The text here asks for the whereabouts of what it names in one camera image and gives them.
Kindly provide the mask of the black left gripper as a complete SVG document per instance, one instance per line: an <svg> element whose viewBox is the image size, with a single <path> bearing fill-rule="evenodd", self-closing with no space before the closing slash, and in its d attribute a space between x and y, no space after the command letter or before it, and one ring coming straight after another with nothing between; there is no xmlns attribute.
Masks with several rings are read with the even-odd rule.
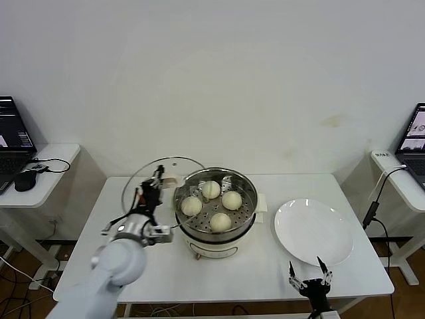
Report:
<svg viewBox="0 0 425 319"><path fill-rule="evenodd" d="M153 181L143 181L136 187L139 205L147 209L155 209L162 204L163 174L165 168L158 165L153 174Z"/></svg>

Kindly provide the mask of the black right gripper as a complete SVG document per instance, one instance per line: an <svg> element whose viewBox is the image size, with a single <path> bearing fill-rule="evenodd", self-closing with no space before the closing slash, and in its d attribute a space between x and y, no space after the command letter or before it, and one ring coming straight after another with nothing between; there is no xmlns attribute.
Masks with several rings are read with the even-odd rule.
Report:
<svg viewBox="0 0 425 319"><path fill-rule="evenodd" d="M304 280L303 282L296 276L293 264L289 261L289 283L299 293L308 298L313 312L329 312L333 309L327 299L327 294L331 290L331 280L333 273L326 264L317 257L319 267L323 273L323 278Z"/></svg>

